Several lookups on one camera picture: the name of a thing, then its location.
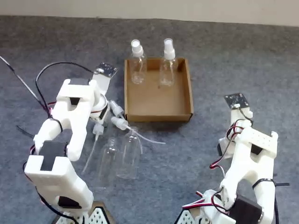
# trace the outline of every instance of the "white plastic part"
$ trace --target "white plastic part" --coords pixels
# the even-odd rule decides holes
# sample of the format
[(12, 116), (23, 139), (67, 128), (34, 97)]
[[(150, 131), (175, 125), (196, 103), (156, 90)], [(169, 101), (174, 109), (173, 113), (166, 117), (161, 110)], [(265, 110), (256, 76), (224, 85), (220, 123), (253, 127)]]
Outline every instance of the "white plastic part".
[[(235, 152), (230, 169), (220, 184), (223, 188), (221, 197), (224, 207), (229, 209), (235, 203), (238, 183), (242, 179), (251, 185), (262, 178), (273, 178), (274, 159), (277, 154), (278, 134), (271, 133), (271, 137), (252, 127), (246, 127), (235, 138)], [(261, 147), (259, 155), (251, 153), (251, 145)], [(274, 213), (275, 186), (273, 182), (261, 182), (255, 188), (257, 203), (263, 208), (260, 224), (271, 224)]]
[[(89, 218), (88, 215), (85, 216), (85, 220), (88, 220), (85, 221), (85, 224), (108, 224), (108, 220), (106, 220), (103, 210), (101, 208), (95, 208), (95, 210), (92, 212)], [(77, 219), (77, 221), (81, 224), (83, 222), (82, 216), (80, 216), (79, 219)], [(73, 221), (63, 217), (60, 217), (56, 222), (56, 224), (73, 224), (73, 223), (74, 223)]]
[[(215, 193), (216, 191), (214, 190), (207, 190), (203, 195), (205, 203), (212, 203), (211, 198)], [(222, 201), (217, 197), (214, 197), (214, 202), (215, 204), (223, 206)], [(206, 218), (208, 218), (213, 224), (235, 224), (235, 220), (220, 213), (214, 206), (201, 207), (200, 210), (203, 211)]]
[(105, 95), (101, 94), (99, 90), (97, 91), (98, 92), (96, 94), (98, 94), (99, 100), (98, 102), (95, 102), (95, 105), (92, 108), (92, 113), (90, 114), (91, 118), (98, 118), (101, 115), (102, 110), (107, 106), (108, 103)]
[[(41, 170), (44, 156), (30, 155), (25, 167), (25, 174), (36, 186), (44, 199), (59, 210), (82, 215), (93, 204), (93, 193), (86, 183), (78, 177), (71, 161), (67, 157), (55, 158), (51, 171)], [(66, 209), (58, 206), (59, 196), (68, 197), (80, 204), (81, 209)]]
[(111, 122), (123, 131), (128, 128), (128, 122), (125, 119), (112, 117)]
[(104, 126), (100, 123), (95, 123), (93, 126), (93, 134), (95, 135), (96, 140), (98, 140), (99, 135), (103, 135)]
[(173, 40), (167, 38), (164, 40), (164, 58), (167, 60), (172, 60), (176, 57), (176, 53), (173, 47)]
[(103, 210), (101, 208), (96, 208), (89, 217), (89, 224), (108, 224)]
[[(77, 161), (85, 142), (86, 125), (92, 108), (95, 102), (100, 101), (102, 95), (98, 92), (99, 87), (95, 80), (91, 80), (89, 85), (72, 85), (69, 83), (70, 79), (64, 81), (51, 115), (60, 121), (63, 129), (71, 129), (72, 136), (68, 145), (67, 156), (71, 161)], [(70, 98), (80, 98), (80, 100), (76, 106), (73, 106)], [(53, 140), (60, 133), (59, 123), (53, 119), (47, 119), (33, 139), (37, 154), (44, 141)]]
[[(85, 212), (84, 215), (81, 215), (81, 216), (74, 216), (69, 212), (64, 212), (64, 215), (71, 216), (71, 217), (75, 218), (79, 224), (83, 223), (83, 217), (84, 217), (84, 220), (89, 220), (87, 212)], [(57, 220), (56, 224), (74, 224), (74, 222), (68, 218), (60, 217)]]
[(141, 57), (144, 54), (143, 47), (141, 46), (139, 40), (132, 40), (131, 47), (134, 57)]
[[(239, 120), (239, 121), (237, 121), (236, 126), (240, 126), (240, 127), (243, 127), (243, 128), (250, 127), (251, 122), (249, 120)], [(235, 132), (240, 132), (240, 131), (241, 131), (240, 128), (238, 128), (238, 127), (235, 128)], [(232, 137), (233, 133), (234, 132), (231, 131), (230, 135), (228, 136), (229, 139)], [(219, 139), (219, 145), (220, 145), (222, 154), (224, 153), (228, 143), (229, 143), (229, 140), (227, 139), (227, 137)], [(228, 159), (228, 158), (233, 157), (234, 152), (235, 152), (235, 143), (233, 141), (231, 141), (223, 158)]]
[[(250, 119), (253, 118), (253, 112), (250, 111), (249, 107), (242, 108), (241, 110), (245, 114), (246, 117), (248, 117)], [(231, 110), (231, 112), (230, 112), (230, 123), (233, 124), (238, 119), (246, 119), (246, 118), (243, 116), (243, 114), (241, 113), (241, 111), (239, 109)]]
[(95, 80), (99, 86), (99, 90), (101, 92), (101, 94), (105, 95), (109, 84), (110, 84), (110, 79), (109, 77), (107, 77), (104, 74), (98, 74), (98, 73), (94, 73), (93, 74), (93, 80)]
[(195, 220), (189, 210), (184, 210), (179, 217), (177, 224), (195, 224)]
[(122, 117), (124, 111), (123, 111), (123, 108), (121, 106), (119, 106), (115, 101), (111, 100), (110, 101), (110, 107), (112, 109), (113, 114), (117, 118)]

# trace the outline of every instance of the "spray nozzle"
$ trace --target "spray nozzle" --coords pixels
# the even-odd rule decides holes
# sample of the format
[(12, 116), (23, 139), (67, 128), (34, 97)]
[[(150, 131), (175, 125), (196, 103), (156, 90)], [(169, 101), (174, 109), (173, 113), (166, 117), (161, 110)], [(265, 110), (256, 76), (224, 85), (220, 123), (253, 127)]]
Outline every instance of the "spray nozzle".
[(176, 53), (173, 47), (173, 40), (167, 38), (164, 40), (164, 58), (167, 60), (172, 60), (176, 57)]
[(111, 110), (113, 112), (113, 114), (117, 117), (117, 118), (124, 118), (123, 117), (123, 108), (121, 106), (119, 106), (114, 100), (110, 101), (110, 107)]
[(132, 47), (133, 56), (141, 57), (143, 55), (144, 53), (143, 48), (139, 40), (132, 40), (131, 47)]

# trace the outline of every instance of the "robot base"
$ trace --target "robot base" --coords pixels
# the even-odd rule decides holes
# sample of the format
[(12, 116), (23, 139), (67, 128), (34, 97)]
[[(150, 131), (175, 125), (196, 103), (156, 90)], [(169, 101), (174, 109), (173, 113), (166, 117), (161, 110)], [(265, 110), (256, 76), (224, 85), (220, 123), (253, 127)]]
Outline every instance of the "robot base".
[[(88, 221), (85, 219), (85, 224), (116, 224), (115, 220), (107, 210), (103, 202), (93, 202), (92, 209), (89, 211)], [(83, 217), (76, 217), (81, 224)], [(52, 224), (74, 224), (72, 220), (57, 216)]]

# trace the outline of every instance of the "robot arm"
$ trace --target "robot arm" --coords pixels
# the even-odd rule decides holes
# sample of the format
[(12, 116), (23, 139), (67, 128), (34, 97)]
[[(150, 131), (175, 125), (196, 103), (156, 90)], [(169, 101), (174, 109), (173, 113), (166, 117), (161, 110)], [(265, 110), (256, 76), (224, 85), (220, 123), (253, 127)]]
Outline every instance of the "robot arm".
[[(236, 219), (238, 223), (243, 223), (244, 220), (250, 217), (252, 221), (249, 223), (271, 224), (274, 211), (275, 186), (270, 181), (259, 181), (262, 179), (272, 180), (273, 178), (278, 134), (272, 132), (271, 136), (268, 136), (251, 127), (252, 121), (248, 120), (244, 112), (251, 114), (251, 117), (252, 112), (250, 112), (248, 103), (242, 94), (233, 94), (225, 98), (230, 98), (234, 102), (231, 107), (233, 109), (231, 121), (232, 123), (237, 122), (242, 130), (234, 138), (234, 143), (228, 146), (231, 147), (230, 152), (233, 153), (233, 159), (230, 169), (220, 184), (223, 205), (225, 209), (230, 210), (230, 216)], [(242, 103), (247, 107), (241, 109)], [(238, 183), (242, 179), (248, 180), (253, 186), (257, 204), (236, 194)], [(244, 209), (249, 210), (251, 208), (255, 212), (248, 214), (249, 217), (244, 214), (237, 214), (242, 212), (240, 211), (241, 204)]]
[[(88, 120), (91, 118), (103, 125), (109, 117), (110, 107), (105, 93), (116, 71), (111, 65), (102, 63), (92, 80), (64, 81), (51, 118), (43, 123), (34, 137), (37, 155), (29, 156), (24, 170), (47, 203), (73, 216), (88, 218), (93, 193), (78, 177), (71, 161), (80, 158)], [(72, 131), (70, 142), (54, 142), (65, 129)]]
[[(200, 224), (271, 224), (275, 201), (272, 178), (278, 134), (272, 132), (269, 136), (252, 128), (252, 112), (242, 94), (227, 95), (225, 99), (232, 109), (232, 126), (219, 140), (222, 157), (210, 166), (214, 168), (222, 158), (232, 157), (231, 166), (220, 183), (221, 195), (208, 190), (200, 195), (203, 201), (183, 206), (183, 209), (191, 210), (183, 210), (182, 214), (195, 217), (194, 223)], [(251, 183), (257, 203), (236, 193), (242, 179)]]
[(110, 79), (117, 69), (102, 63), (95, 70), (93, 79), (66, 79), (57, 95), (57, 101), (38, 134), (34, 137), (36, 152), (39, 154), (46, 140), (54, 140), (64, 129), (72, 130), (67, 146), (67, 156), (71, 161), (80, 158), (86, 138), (86, 125), (89, 118), (104, 123), (109, 112), (105, 97)]

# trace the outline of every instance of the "cardboard tray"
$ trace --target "cardboard tray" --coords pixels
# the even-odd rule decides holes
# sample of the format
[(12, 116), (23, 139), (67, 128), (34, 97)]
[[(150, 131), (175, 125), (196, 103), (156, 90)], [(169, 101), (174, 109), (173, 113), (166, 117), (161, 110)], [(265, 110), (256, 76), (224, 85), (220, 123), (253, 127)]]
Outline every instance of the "cardboard tray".
[(189, 121), (193, 99), (188, 61), (178, 58), (178, 72), (171, 87), (159, 85), (160, 58), (148, 58), (148, 72), (142, 84), (131, 81), (125, 60), (125, 116), (128, 121)]

